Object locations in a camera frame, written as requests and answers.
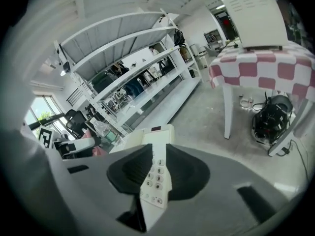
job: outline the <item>pink object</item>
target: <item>pink object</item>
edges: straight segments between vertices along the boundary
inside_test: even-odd
[[[83,138],[90,138],[90,137],[92,137],[92,135],[91,135],[90,130],[88,129],[85,132],[84,136],[82,136],[81,139],[83,139]],[[93,151],[93,156],[106,155],[107,154],[107,152],[105,150],[103,150],[100,146],[94,147],[92,151]]]
[[[210,84],[281,90],[315,102],[315,56],[289,41],[280,50],[226,47],[209,67]]]

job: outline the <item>black bag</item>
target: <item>black bag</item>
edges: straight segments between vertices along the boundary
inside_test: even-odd
[[[175,29],[174,43],[175,43],[175,46],[179,45],[180,47],[186,47],[184,35],[183,35],[183,33],[182,33],[180,30],[178,30],[178,29]]]

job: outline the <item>window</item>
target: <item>window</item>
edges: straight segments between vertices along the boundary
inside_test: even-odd
[[[34,123],[49,117],[61,114],[61,110],[58,105],[55,103],[54,99],[51,96],[37,96],[34,102],[31,105],[31,108],[27,112],[25,116],[25,123],[27,125]],[[54,123],[47,126],[55,130],[60,134],[67,134],[70,140],[75,140],[75,138],[67,131],[65,125],[67,121],[64,117],[60,118],[59,120],[55,121]],[[33,130],[33,134],[38,138],[39,128]]]

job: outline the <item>ceiling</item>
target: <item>ceiling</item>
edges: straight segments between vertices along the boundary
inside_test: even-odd
[[[104,18],[159,11],[189,15],[202,5],[214,9],[220,0],[29,0],[22,19],[10,29],[5,54],[25,80],[30,80],[53,51],[53,41],[64,41],[83,27]]]

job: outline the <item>fluorescent light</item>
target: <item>fluorescent light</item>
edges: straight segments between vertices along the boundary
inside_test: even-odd
[[[222,8],[224,8],[225,7],[225,5],[220,5],[220,6],[218,6],[216,9],[217,10],[220,10],[220,9],[222,9]]]

